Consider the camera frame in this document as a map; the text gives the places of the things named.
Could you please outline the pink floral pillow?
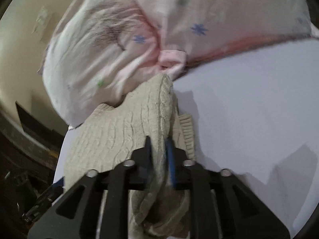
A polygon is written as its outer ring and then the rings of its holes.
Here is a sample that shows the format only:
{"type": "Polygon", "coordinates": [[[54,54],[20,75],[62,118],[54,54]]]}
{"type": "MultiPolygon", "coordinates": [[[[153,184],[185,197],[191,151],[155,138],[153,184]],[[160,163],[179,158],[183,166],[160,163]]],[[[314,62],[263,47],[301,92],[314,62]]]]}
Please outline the pink floral pillow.
{"type": "Polygon", "coordinates": [[[306,0],[73,0],[40,73],[53,108],[77,127],[160,72],[309,37],[306,0]]]}

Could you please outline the beige knit sweater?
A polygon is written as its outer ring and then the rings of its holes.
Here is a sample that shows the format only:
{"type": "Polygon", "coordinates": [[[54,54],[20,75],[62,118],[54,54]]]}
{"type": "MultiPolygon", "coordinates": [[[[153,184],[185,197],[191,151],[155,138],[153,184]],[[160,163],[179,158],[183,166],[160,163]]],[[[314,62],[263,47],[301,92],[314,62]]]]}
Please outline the beige knit sweater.
{"type": "Polygon", "coordinates": [[[158,74],[127,94],[119,107],[100,104],[78,128],[64,164],[64,186],[71,188],[90,169],[103,172],[131,157],[151,139],[154,169],[144,191],[129,193],[131,238],[188,236],[189,193],[174,190],[165,169],[165,140],[191,159],[194,133],[190,115],[178,113],[172,81],[158,74]]]}

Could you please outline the white wall switch plate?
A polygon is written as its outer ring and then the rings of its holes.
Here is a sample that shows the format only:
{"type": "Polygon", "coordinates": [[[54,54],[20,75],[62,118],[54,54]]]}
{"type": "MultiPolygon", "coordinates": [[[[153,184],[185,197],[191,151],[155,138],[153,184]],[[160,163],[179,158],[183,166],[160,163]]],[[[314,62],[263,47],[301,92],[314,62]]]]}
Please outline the white wall switch plate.
{"type": "Polygon", "coordinates": [[[42,6],[38,12],[35,24],[31,32],[37,38],[37,40],[41,40],[43,38],[43,35],[49,25],[51,17],[51,10],[45,6],[42,6]]]}

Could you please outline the lavender bed sheet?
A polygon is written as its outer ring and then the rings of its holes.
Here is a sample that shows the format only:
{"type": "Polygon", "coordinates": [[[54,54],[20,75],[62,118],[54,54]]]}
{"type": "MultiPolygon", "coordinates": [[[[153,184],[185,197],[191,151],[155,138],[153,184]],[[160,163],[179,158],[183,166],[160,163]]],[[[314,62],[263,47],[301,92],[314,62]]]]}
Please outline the lavender bed sheet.
{"type": "Polygon", "coordinates": [[[174,92],[201,164],[234,171],[291,236],[318,217],[318,40],[201,65],[174,92]]]}

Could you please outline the black wall television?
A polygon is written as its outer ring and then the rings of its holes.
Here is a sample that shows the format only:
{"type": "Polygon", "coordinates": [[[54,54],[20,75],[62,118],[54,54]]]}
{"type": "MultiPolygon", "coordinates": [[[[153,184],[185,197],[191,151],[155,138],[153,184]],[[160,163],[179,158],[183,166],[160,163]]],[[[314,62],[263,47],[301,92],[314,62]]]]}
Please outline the black wall television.
{"type": "Polygon", "coordinates": [[[18,102],[15,102],[23,131],[48,149],[60,150],[64,137],[54,129],[49,129],[30,115],[18,102]]]}

